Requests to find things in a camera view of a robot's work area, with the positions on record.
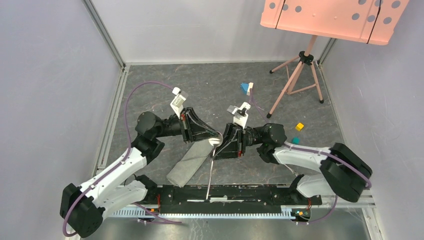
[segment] teal block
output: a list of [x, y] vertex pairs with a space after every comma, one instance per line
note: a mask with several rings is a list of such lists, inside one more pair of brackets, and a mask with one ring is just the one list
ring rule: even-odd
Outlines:
[[293, 137], [293, 140], [291, 140], [291, 143], [298, 145], [300, 141], [301, 140], [298, 137]]
[[245, 95], [247, 95], [247, 94], [248, 94], [248, 89], [249, 89], [249, 84], [248, 84], [248, 83], [242, 83], [242, 84], [240, 85], [240, 88], [241, 88], [241, 90], [243, 91], [243, 93], [244, 93]]

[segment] pink tripod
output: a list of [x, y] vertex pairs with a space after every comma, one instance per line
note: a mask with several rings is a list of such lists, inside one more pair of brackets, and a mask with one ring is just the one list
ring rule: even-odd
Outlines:
[[[299, 63], [297, 64], [297, 67], [294, 69], [293, 73], [291, 74], [290, 78], [288, 79], [287, 83], [285, 84], [284, 88], [282, 89], [281, 93], [279, 94], [277, 100], [275, 101], [274, 106], [272, 106], [271, 110], [266, 115], [267, 118], [271, 118], [274, 110], [277, 108], [277, 105], [281, 101], [281, 99], [283, 98], [283, 95], [284, 95], [285, 92], [287, 92], [288, 95], [291, 95], [291, 94], [295, 94], [295, 93], [301, 92], [301, 91], [306, 90], [306, 89], [316, 87], [316, 90], [318, 91], [318, 95], [319, 95], [319, 102], [322, 103], [322, 104], [324, 103], [323, 95], [321, 94], [320, 84], [318, 83], [317, 72], [315, 71], [314, 64], [312, 63], [312, 61], [314, 60], [314, 56], [309, 54], [312, 50], [312, 47], [314, 46], [315, 40], [317, 40], [317, 35], [312, 35], [306, 51], [301, 51], [299, 53], [299, 56], [293, 57], [292, 59], [286, 61], [285, 63], [283, 63], [283, 64], [281, 64], [281, 65], [277, 66], [276, 68], [269, 71], [270, 74], [273, 74], [278, 69], [286, 67], [289, 63], [291, 63], [291, 62], [293, 62], [297, 59], [300, 59]], [[295, 84], [298, 81], [299, 75], [301, 74], [301, 71], [302, 71], [302, 69], [304, 68], [305, 65], [310, 66], [310, 69], [312, 70], [312, 75], [313, 75], [313, 79], [315, 80], [315, 83], [310, 85], [310, 86], [304, 87], [302, 89], [293, 91], [293, 88], [295, 87]]]

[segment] pink panel with holes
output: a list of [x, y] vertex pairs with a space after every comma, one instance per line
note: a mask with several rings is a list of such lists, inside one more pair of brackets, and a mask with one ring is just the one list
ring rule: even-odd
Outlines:
[[284, 6], [283, 2], [265, 0], [262, 26], [386, 45], [409, 0], [381, 0], [377, 20], [380, 0], [285, 0]]

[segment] concrete floor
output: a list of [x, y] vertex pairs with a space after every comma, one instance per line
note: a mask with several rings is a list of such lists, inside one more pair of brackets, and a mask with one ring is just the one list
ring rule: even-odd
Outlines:
[[[243, 95], [240, 89], [241, 83], [254, 83], [254, 97], [258, 105], [264, 109], [264, 115], [268, 113], [288, 80], [285, 69], [269, 74], [269, 71], [278, 64], [280, 63], [249, 62], [131, 66], [107, 162], [110, 164], [126, 150], [127, 136], [123, 104], [136, 85], [146, 81], [160, 81], [179, 87], [188, 93], [184, 106], [193, 107], [200, 119], [223, 133], [226, 123], [233, 121], [232, 115], [227, 112], [228, 106], [240, 106], [249, 99]], [[290, 64], [290, 72], [295, 67], [296, 63]], [[324, 98], [323, 104], [319, 103], [315, 88], [293, 95], [284, 95], [270, 121], [284, 125], [288, 141], [298, 137], [300, 145], [331, 147], [335, 142], [343, 142], [343, 140], [326, 86], [320, 75], [318, 78]], [[313, 83], [311, 69], [305, 67], [295, 89]], [[139, 88], [132, 95], [127, 110], [131, 138], [134, 139], [137, 135], [134, 127], [137, 117], [142, 112], [152, 111], [162, 119], [172, 115], [173, 111], [169, 104], [173, 98], [171, 91], [163, 86], [146, 85]], [[259, 127], [265, 124], [254, 107], [248, 113], [248, 126]], [[295, 130], [299, 122], [305, 125], [300, 132]], [[159, 157], [136, 174], [146, 174], [157, 184], [170, 184], [166, 175], [184, 156], [192, 143], [185, 144], [182, 136], [164, 137], [160, 140], [165, 143], [165, 147]], [[298, 173], [313, 174], [310, 170], [301, 167], [294, 166], [293, 169]], [[210, 161], [206, 160], [188, 184], [207, 184], [209, 170]], [[263, 162], [256, 152], [256, 147], [250, 147], [241, 158], [216, 161], [212, 183], [284, 184], [291, 183], [294, 177], [284, 165]]]

